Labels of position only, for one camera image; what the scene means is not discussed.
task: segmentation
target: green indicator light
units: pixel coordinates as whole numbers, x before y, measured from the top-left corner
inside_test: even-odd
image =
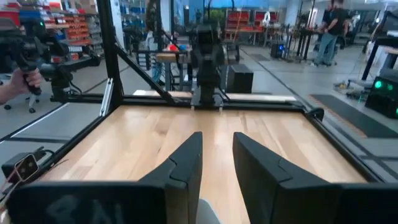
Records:
[[[381,87],[381,82],[380,81],[377,81],[375,84],[374,84],[374,87],[375,88],[380,88]]]

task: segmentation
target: black box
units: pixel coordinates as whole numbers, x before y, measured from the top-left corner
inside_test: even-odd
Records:
[[[251,93],[253,71],[243,64],[231,65],[228,71],[227,93]]]
[[[28,180],[39,170],[39,166],[33,154],[22,152],[2,164],[1,170],[4,176],[7,179],[9,178],[9,183],[16,184],[20,181]]]
[[[271,45],[271,57],[272,58],[282,58],[284,52],[284,45],[279,43],[273,43]]]
[[[365,107],[398,119],[398,77],[376,77]]]

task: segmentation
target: diagonal support beam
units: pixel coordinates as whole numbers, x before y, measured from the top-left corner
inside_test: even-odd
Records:
[[[170,95],[170,93],[168,93],[167,91],[164,91],[160,85],[158,85],[145,71],[143,71],[143,69],[138,66],[135,62],[133,62],[127,52],[125,50],[123,50],[122,48],[120,48],[118,46],[117,43],[115,43],[114,48],[116,49],[118,55],[132,68],[134,69],[134,71],[136,71],[138,73],[138,75],[145,80],[146,83],[148,83],[148,85],[154,89],[159,95],[160,97],[162,97],[166,102],[168,103],[176,103],[175,99],[172,97],[172,95]]]

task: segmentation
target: black clamp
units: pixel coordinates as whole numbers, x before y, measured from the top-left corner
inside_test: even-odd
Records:
[[[323,120],[325,110],[323,108],[314,108],[305,114],[306,116],[317,118],[320,121]]]
[[[52,157],[54,152],[44,149],[42,146],[34,152],[18,153],[1,165],[2,172],[10,184],[30,182],[31,178],[40,170],[37,161],[46,154],[50,154]]]

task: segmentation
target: handheld camera gimbal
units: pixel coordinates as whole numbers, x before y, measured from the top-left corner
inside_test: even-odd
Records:
[[[2,51],[10,55],[16,65],[24,72],[39,68],[45,80],[51,82],[54,101],[62,101],[69,95],[74,94],[70,86],[73,86],[81,94],[81,90],[72,83],[73,75],[71,72],[85,67],[99,66],[100,56],[87,46],[70,47],[68,44],[58,41],[46,32],[44,22],[41,20],[31,19],[21,21],[21,24],[25,25],[26,35],[23,35],[15,25],[13,30],[1,32],[0,43],[4,48]],[[89,57],[81,57],[76,61],[51,63],[52,55],[67,58],[70,49],[79,54],[85,53]],[[33,86],[29,87],[29,91],[33,95],[40,95],[41,93],[40,88]],[[29,111],[34,113],[30,104],[29,107]]]

